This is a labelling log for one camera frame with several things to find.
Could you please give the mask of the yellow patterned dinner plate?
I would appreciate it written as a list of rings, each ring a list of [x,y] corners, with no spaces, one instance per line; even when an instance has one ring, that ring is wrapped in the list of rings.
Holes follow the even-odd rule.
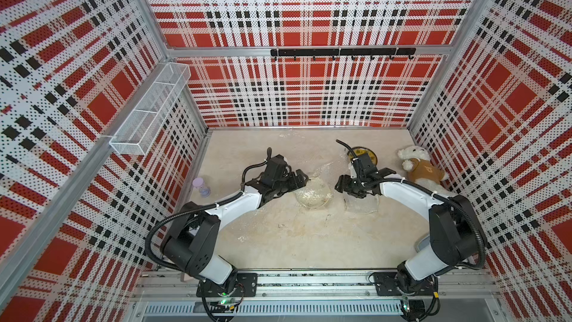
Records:
[[[350,150],[348,150],[346,153],[346,155],[348,156],[348,160],[350,162],[352,162],[352,160],[354,159],[354,155],[357,155],[359,157],[360,155],[366,154],[372,161],[373,165],[378,165],[378,157],[375,154],[375,152],[372,151],[371,149],[363,146],[355,146],[352,147],[351,150],[353,151],[353,153],[351,153]]]

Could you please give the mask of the cream dinner plate black characters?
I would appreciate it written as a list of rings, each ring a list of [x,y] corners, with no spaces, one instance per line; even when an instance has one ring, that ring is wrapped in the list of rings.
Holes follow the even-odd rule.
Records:
[[[294,194],[298,203],[309,210],[322,208],[332,199],[332,191],[321,177],[311,177],[306,187]]]

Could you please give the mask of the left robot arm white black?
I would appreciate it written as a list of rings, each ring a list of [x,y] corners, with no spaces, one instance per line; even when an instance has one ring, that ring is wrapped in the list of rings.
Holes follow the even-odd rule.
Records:
[[[263,177],[260,174],[244,181],[235,195],[205,206],[190,203],[179,213],[156,223],[144,241],[146,256],[157,265],[198,280],[209,280],[219,286],[233,285],[236,267],[215,254],[219,232],[246,213],[305,187],[310,180],[299,169],[277,179]]]

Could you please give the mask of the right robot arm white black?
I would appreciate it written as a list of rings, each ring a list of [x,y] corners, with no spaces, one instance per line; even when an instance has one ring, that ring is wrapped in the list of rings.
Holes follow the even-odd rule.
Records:
[[[425,281],[455,268],[481,270],[486,262],[486,234],[472,203],[462,195],[439,194],[400,176],[378,169],[367,154],[350,154],[350,174],[341,175],[335,190],[357,199],[380,195],[398,201],[429,224],[428,245],[396,269],[396,285],[403,295],[415,295]]]

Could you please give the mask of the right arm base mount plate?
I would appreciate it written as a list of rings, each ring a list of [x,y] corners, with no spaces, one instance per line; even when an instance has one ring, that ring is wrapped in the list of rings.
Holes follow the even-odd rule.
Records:
[[[382,271],[372,273],[369,280],[380,297],[429,297],[433,295],[432,276],[418,281],[410,277],[407,272]]]

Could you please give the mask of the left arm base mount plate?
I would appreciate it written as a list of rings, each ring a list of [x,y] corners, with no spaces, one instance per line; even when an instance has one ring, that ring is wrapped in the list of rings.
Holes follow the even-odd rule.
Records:
[[[200,281],[196,296],[198,298],[252,298],[256,296],[258,274],[232,273],[226,282],[217,284],[207,279]]]

